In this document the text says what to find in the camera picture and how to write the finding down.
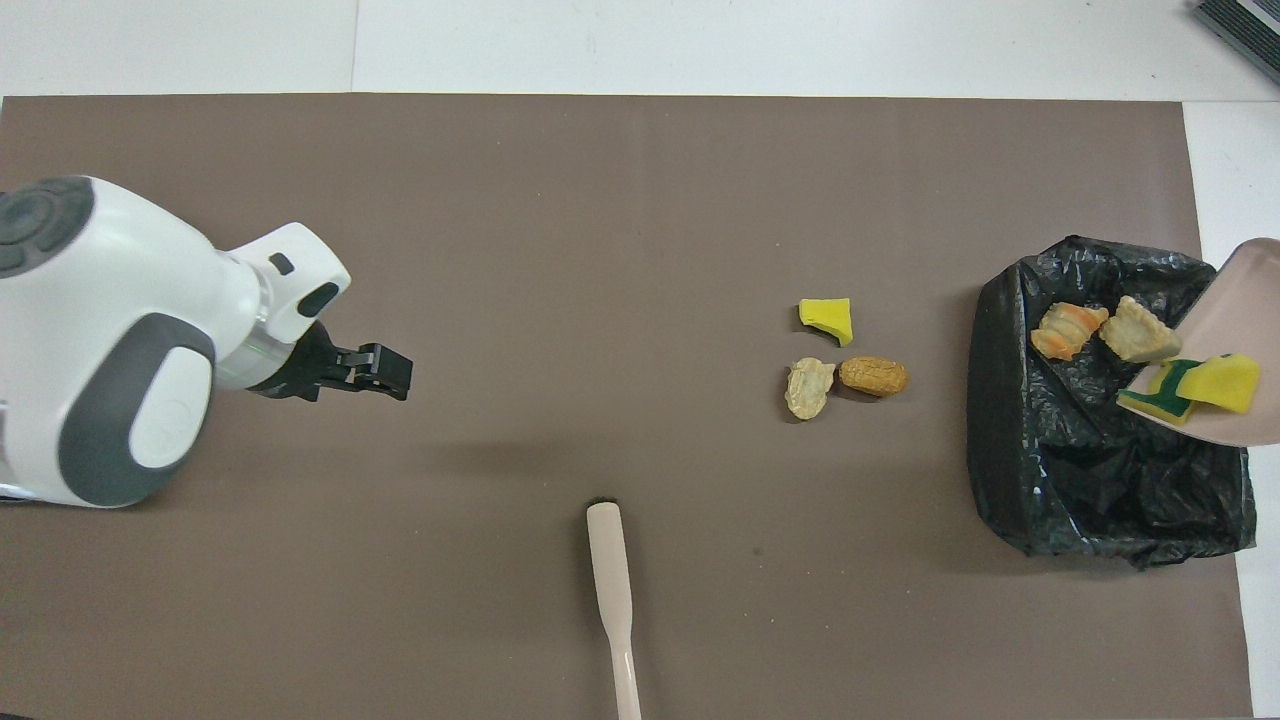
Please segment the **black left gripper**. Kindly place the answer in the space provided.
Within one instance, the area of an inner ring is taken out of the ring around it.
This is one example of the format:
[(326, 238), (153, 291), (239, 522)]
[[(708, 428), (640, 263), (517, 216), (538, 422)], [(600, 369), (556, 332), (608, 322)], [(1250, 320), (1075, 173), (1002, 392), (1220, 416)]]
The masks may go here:
[(294, 343), (289, 356), (270, 377), (248, 386), (248, 392), (266, 398), (302, 398), (317, 402), (321, 388), (378, 392), (397, 401), (408, 397), (413, 361), (398, 352), (385, 352), (380, 343), (356, 350), (334, 345), (321, 322), (315, 322)]

